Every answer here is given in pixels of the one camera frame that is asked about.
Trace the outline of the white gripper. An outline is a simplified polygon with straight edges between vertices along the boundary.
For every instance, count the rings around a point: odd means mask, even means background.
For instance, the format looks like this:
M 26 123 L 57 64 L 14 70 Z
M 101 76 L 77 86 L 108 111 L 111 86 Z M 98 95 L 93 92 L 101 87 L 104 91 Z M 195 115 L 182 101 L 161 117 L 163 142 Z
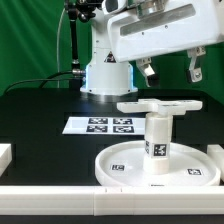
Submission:
M 142 18 L 133 8 L 113 15 L 107 29 L 116 60 L 137 60 L 148 87 L 159 84 L 150 57 L 188 49 L 187 80 L 196 83 L 202 80 L 204 46 L 224 42 L 224 0 L 166 0 L 162 12 Z

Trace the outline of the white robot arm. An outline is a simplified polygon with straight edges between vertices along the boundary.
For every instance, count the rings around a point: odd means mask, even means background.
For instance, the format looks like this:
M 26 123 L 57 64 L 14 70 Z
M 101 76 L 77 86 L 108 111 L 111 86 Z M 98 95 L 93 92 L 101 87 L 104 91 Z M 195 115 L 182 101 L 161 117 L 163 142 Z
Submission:
M 224 42 L 224 0 L 99 0 L 93 13 L 92 59 L 81 90 L 94 95 L 135 92 L 132 61 L 155 85 L 151 59 L 183 50 L 191 59 L 188 77 L 199 82 L 204 47 Z

